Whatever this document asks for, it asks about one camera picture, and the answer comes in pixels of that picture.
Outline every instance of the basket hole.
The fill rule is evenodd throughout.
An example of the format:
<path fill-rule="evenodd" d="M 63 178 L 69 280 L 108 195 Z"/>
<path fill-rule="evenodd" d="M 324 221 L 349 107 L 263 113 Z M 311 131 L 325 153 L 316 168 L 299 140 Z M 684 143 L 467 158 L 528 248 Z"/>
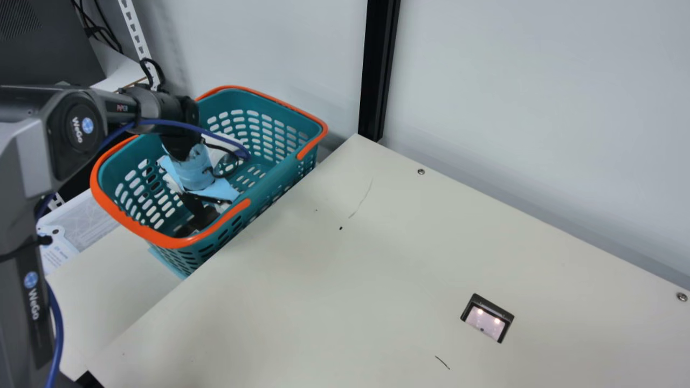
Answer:
<path fill-rule="evenodd" d="M 141 179 L 135 178 L 133 181 L 130 182 L 130 188 L 134 188 L 140 183 L 141 183 Z"/>
<path fill-rule="evenodd" d="M 201 248 L 199 252 L 206 252 L 207 250 L 213 248 L 213 244 L 206 245 L 204 248 Z"/>
<path fill-rule="evenodd" d="M 131 170 L 129 173 L 127 173 L 127 175 L 125 175 L 125 180 L 126 180 L 127 182 L 129 182 L 130 180 L 132 180 L 132 178 L 133 178 L 136 174 L 137 174 L 136 171 Z"/>

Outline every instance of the light blue cloth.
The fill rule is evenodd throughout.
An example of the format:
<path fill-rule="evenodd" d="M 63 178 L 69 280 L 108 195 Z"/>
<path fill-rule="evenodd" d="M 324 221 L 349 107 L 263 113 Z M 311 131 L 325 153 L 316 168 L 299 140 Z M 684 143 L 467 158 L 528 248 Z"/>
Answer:
<path fill-rule="evenodd" d="M 170 177 L 175 181 L 180 189 L 184 190 L 184 186 L 182 185 L 177 171 L 175 171 L 173 161 L 170 160 L 170 157 L 163 157 L 163 159 L 160 161 L 160 165 L 168 174 L 170 174 Z M 200 195 L 202 197 L 215 198 L 217 200 L 231 202 L 234 202 L 237 197 L 239 197 L 239 191 L 235 190 L 235 188 L 230 185 L 230 182 L 223 178 L 217 178 L 211 185 L 202 190 L 185 190 L 185 192 Z"/>

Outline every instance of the table surface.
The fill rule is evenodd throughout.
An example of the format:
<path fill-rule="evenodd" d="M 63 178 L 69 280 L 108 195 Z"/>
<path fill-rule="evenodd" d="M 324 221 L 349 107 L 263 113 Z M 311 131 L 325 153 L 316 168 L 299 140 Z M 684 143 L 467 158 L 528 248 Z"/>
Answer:
<path fill-rule="evenodd" d="M 180 283 L 147 250 L 120 226 L 46 277 L 62 311 L 60 370 L 67 377 L 78 379 L 89 360 Z"/>
<path fill-rule="evenodd" d="M 354 136 L 90 364 L 118 387 L 686 387 L 690 303 Z M 515 315 L 502 344 L 460 320 Z"/>

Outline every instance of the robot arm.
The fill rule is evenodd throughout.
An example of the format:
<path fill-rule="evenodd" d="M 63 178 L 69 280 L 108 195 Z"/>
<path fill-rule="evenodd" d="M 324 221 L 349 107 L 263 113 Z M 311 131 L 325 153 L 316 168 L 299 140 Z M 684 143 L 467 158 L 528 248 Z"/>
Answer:
<path fill-rule="evenodd" d="M 42 387 L 54 345 L 41 268 L 35 208 L 99 151 L 108 127 L 139 118 L 198 125 L 196 103 L 146 88 L 108 93 L 71 86 L 0 86 L 0 387 Z M 201 135 L 159 133 L 171 157 L 185 160 Z"/>

